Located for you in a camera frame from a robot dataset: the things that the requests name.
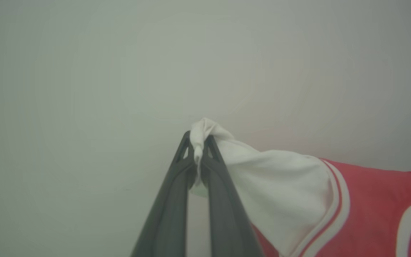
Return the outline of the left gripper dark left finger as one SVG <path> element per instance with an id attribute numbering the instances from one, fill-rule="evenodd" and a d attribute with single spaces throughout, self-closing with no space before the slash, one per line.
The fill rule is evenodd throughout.
<path id="1" fill-rule="evenodd" d="M 196 179 L 194 150 L 187 131 L 178 145 L 132 257 L 186 256 L 189 190 Z"/>

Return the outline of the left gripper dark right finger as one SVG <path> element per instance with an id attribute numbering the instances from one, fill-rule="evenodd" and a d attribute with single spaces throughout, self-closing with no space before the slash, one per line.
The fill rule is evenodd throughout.
<path id="1" fill-rule="evenodd" d="M 264 252 L 213 136 L 204 142 L 201 181 L 206 186 L 213 257 L 263 257 Z"/>

